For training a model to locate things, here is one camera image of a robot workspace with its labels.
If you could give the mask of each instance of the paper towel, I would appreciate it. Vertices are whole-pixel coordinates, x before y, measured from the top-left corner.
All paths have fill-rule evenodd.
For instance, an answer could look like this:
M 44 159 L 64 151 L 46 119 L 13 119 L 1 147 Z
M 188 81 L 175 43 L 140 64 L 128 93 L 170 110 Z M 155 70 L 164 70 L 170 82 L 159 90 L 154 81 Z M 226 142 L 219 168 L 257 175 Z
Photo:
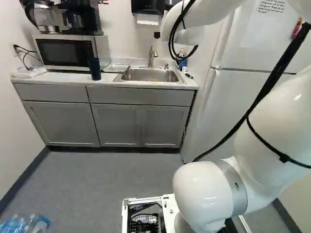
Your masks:
M 137 14 L 136 15 L 138 24 L 145 25 L 159 25 L 160 16 L 159 15 L 147 15 L 147 14 Z

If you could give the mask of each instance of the kitchen sink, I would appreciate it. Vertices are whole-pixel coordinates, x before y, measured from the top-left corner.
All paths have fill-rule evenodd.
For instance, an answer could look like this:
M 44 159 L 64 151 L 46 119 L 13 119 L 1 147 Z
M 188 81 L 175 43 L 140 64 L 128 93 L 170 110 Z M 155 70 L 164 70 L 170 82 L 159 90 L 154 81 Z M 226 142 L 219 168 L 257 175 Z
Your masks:
M 126 81 L 184 83 L 174 70 L 141 67 L 131 67 L 114 79 L 114 82 Z

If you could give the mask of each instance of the wall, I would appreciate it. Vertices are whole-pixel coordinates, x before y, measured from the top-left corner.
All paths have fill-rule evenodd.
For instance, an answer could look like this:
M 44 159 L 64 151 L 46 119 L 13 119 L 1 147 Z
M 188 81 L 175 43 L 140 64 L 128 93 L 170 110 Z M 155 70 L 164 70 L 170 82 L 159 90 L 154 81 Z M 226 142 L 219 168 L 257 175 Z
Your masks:
M 295 182 L 279 197 L 302 233 L 311 232 L 311 175 Z
M 139 25 L 131 12 L 130 0 L 110 0 L 109 5 L 99 5 L 104 34 L 109 38 L 113 57 L 148 58 L 150 46 L 154 46 L 159 58 L 170 58 L 167 43 L 154 39 L 160 26 Z
M 28 22 L 18 0 L 0 8 L 0 199 L 44 148 L 44 144 L 26 114 L 10 82 L 14 68 L 9 43 L 31 48 L 30 34 L 35 28 Z

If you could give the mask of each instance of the floor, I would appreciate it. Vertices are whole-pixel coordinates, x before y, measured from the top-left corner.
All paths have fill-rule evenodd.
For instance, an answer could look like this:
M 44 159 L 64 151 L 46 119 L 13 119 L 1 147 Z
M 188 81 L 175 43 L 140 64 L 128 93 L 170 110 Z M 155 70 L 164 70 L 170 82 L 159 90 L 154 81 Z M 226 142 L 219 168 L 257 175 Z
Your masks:
M 172 193 L 179 154 L 51 152 L 0 221 L 43 213 L 49 233 L 121 233 L 124 198 Z M 245 216 L 253 233 L 289 233 L 272 206 Z

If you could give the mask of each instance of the refrigerator door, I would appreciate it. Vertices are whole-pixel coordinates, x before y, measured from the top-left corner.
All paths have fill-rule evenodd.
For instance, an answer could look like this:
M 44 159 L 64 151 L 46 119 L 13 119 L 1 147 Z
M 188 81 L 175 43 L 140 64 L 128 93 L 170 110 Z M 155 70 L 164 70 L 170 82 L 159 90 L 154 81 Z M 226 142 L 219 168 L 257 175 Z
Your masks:
M 285 2 L 283 13 L 259 13 L 262 0 L 246 1 L 222 24 L 211 63 L 216 68 L 271 71 L 291 42 L 299 15 Z M 286 72 L 311 64 L 311 33 Z
M 216 145 L 241 119 L 251 106 L 268 78 L 269 73 L 216 70 L 205 107 L 197 117 L 192 130 L 191 143 L 182 148 L 181 154 L 186 163 Z M 284 74 L 277 85 L 292 78 Z M 222 159 L 234 154 L 231 137 L 220 148 L 204 160 Z

